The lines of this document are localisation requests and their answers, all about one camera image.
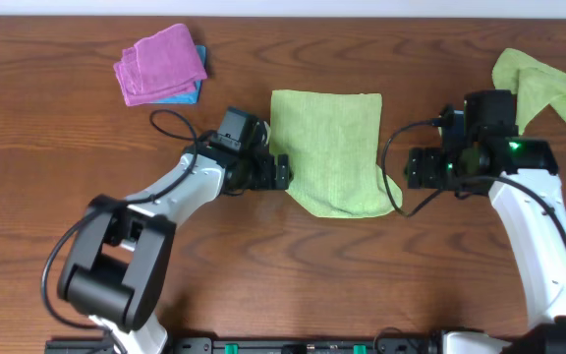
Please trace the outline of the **light green cloth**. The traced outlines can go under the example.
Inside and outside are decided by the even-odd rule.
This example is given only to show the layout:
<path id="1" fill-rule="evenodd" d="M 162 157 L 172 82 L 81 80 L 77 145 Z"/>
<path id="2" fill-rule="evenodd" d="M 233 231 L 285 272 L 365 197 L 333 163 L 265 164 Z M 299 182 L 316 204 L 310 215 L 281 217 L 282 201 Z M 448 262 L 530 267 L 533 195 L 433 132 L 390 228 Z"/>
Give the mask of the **light green cloth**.
<path id="1" fill-rule="evenodd" d="M 383 216 L 403 193 L 377 164 L 382 96 L 275 90 L 270 152 L 289 156 L 287 193 L 323 218 Z"/>

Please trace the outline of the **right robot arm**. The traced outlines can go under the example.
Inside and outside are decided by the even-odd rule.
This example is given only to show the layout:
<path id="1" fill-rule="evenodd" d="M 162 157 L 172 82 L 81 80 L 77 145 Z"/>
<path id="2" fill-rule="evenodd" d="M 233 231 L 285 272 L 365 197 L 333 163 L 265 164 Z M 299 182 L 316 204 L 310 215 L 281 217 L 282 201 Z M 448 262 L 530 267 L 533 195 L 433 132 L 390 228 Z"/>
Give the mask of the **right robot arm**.
<path id="1" fill-rule="evenodd" d="M 520 272 L 529 329 L 512 340 L 452 330 L 442 353 L 566 353 L 566 207 L 558 165 L 545 141 L 489 138 L 446 150 L 415 147 L 406 165 L 411 189 L 488 196 Z"/>

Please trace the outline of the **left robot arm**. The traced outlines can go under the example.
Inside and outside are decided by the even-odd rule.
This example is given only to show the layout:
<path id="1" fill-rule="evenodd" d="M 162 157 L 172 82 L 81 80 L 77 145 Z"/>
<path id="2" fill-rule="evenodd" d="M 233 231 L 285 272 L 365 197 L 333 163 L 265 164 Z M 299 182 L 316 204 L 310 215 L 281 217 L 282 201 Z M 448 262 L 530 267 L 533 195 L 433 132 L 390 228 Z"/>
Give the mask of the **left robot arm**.
<path id="1" fill-rule="evenodd" d="M 161 353 L 169 340 L 154 313 L 174 236 L 198 208 L 222 194 L 285 190 L 289 158 L 255 145 L 231 151 L 219 143 L 187 147 L 151 186 L 116 200 L 93 199 L 70 231 L 74 242 L 57 294 L 108 331 L 118 353 Z"/>

